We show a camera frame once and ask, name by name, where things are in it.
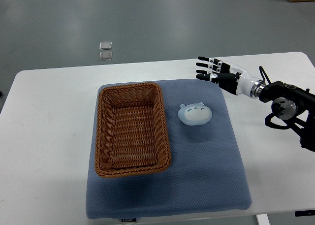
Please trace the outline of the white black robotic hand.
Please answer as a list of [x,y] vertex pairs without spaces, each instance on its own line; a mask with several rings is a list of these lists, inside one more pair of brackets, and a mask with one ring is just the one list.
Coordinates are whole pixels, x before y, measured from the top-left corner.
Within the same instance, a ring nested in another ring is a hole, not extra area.
[[233,95],[258,98],[266,86],[265,80],[253,77],[244,68],[228,61],[199,56],[196,63],[202,70],[196,71],[196,78],[217,84]]

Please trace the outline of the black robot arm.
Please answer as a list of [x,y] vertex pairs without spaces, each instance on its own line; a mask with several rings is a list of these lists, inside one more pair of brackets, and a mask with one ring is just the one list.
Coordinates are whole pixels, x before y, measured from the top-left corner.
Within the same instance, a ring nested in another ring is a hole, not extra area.
[[271,113],[265,125],[272,129],[292,129],[299,137],[301,147],[315,150],[315,96],[309,89],[301,89],[281,81],[271,82],[262,66],[259,72],[268,84],[257,89],[260,101],[272,101]]

